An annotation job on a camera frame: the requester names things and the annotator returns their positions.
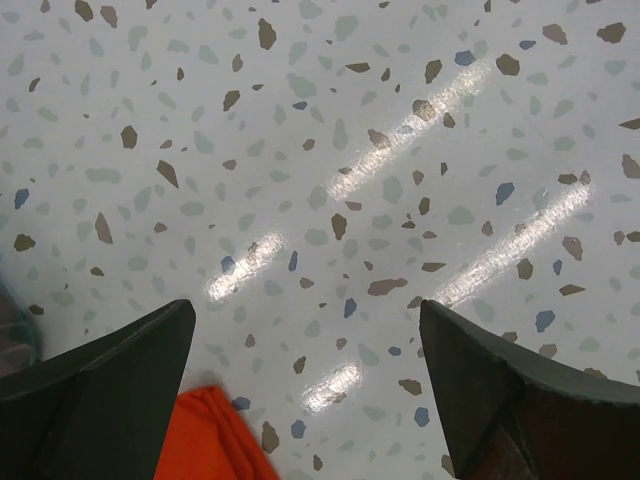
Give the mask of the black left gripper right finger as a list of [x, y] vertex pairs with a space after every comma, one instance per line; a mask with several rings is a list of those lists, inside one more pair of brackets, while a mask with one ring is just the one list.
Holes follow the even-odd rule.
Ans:
[[424, 300], [420, 337], [457, 479], [636, 479], [639, 389]]

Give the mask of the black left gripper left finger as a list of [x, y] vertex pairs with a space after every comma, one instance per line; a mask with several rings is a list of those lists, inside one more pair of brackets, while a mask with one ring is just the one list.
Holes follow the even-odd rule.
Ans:
[[1, 379], [4, 479], [151, 479], [195, 328], [174, 300]]

